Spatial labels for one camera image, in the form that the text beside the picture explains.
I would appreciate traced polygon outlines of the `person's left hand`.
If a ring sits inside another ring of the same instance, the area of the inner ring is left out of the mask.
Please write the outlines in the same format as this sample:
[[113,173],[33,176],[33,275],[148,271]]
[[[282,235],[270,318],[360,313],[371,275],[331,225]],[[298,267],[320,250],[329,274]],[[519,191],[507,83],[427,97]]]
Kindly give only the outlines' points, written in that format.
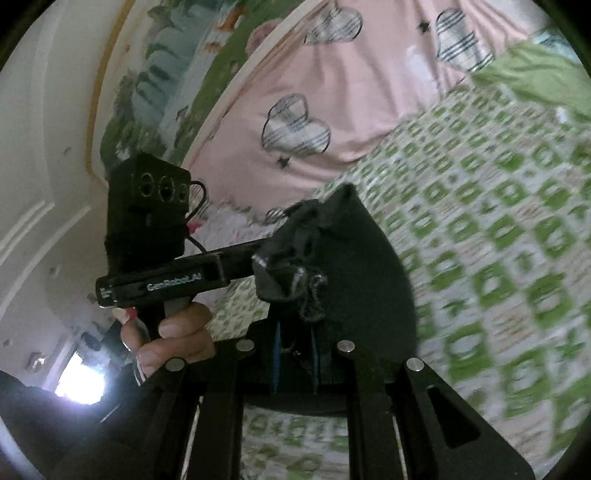
[[137,385],[172,358],[188,364],[214,358],[214,341],[207,330],[212,315],[205,305],[193,302],[162,320],[155,339],[145,333],[134,308],[114,308],[112,313],[121,324],[121,341],[133,355],[132,375]]

